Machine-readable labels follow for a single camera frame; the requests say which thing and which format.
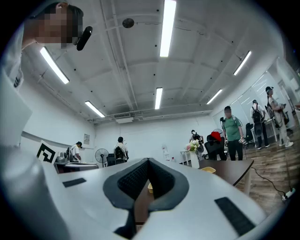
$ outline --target flower vase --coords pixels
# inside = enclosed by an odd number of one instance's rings
[[[195,151],[190,151],[191,164],[193,168],[199,168],[199,161]]]

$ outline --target white sneaker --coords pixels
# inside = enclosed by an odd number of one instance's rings
[[[288,144],[285,145],[286,148],[292,147],[294,143],[293,142],[289,142]]]

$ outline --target red bag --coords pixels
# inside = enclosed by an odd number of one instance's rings
[[[213,138],[215,138],[217,141],[221,141],[221,135],[220,135],[220,133],[219,132],[212,132],[211,133],[211,136],[213,137]]]

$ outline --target air conditioner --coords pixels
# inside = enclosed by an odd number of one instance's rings
[[[120,124],[132,122],[133,120],[133,117],[131,117],[130,113],[116,114],[113,118]]]

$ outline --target flowers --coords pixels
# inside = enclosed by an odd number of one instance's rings
[[[199,147],[199,140],[192,140],[189,144],[186,145],[185,150],[196,151]]]

